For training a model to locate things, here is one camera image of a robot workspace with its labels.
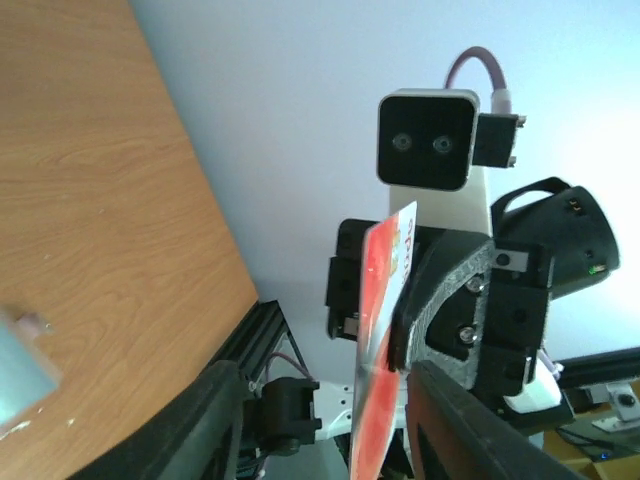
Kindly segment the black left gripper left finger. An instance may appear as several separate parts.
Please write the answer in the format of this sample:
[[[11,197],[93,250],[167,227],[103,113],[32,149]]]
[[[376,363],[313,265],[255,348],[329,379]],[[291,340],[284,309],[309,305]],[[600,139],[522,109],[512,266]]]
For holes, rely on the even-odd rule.
[[[73,479],[234,479],[241,438],[241,374],[206,368],[147,423]]]

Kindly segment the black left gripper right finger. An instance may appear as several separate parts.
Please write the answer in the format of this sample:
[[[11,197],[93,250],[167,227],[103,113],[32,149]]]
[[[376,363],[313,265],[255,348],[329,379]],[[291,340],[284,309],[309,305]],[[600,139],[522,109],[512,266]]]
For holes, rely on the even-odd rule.
[[[406,417],[417,479],[582,477],[534,446],[431,361],[411,367]]]

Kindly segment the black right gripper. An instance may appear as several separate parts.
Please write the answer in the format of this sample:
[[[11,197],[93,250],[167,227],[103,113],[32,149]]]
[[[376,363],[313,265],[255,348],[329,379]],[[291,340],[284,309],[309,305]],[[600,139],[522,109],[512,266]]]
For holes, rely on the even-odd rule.
[[[619,266],[611,226],[593,195],[551,177],[542,193],[491,208],[492,234],[415,227],[409,280],[392,314],[389,367],[429,360],[483,400],[531,383],[550,303],[605,280]],[[329,266],[333,338],[357,342],[363,243],[377,222],[347,219]]]

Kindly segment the red credit card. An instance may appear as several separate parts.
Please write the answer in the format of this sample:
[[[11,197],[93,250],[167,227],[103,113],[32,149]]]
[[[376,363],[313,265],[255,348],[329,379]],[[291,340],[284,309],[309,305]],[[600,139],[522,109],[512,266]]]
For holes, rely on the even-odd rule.
[[[364,237],[349,460],[351,479],[376,479],[395,425],[401,377],[389,366],[394,308],[411,272],[417,204]]]

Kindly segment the pink card holder wallet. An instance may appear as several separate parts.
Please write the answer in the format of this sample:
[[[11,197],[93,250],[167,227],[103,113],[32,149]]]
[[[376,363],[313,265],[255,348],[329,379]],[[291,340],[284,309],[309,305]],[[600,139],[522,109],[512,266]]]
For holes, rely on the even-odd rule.
[[[61,372],[37,345],[53,332],[41,314],[1,306],[1,440],[26,429],[60,386]]]

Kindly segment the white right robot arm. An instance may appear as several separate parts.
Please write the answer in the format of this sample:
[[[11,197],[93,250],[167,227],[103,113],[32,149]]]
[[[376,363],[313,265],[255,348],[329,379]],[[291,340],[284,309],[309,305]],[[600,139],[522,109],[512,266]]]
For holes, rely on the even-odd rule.
[[[551,177],[538,201],[490,209],[492,233],[421,226],[407,205],[381,222],[347,219],[330,261],[333,338],[357,344],[355,379],[266,383],[253,417],[259,446],[288,455],[347,436],[354,479],[375,479],[410,451],[418,479],[568,479],[529,437],[573,417],[544,333],[552,301],[619,265],[593,195]]]

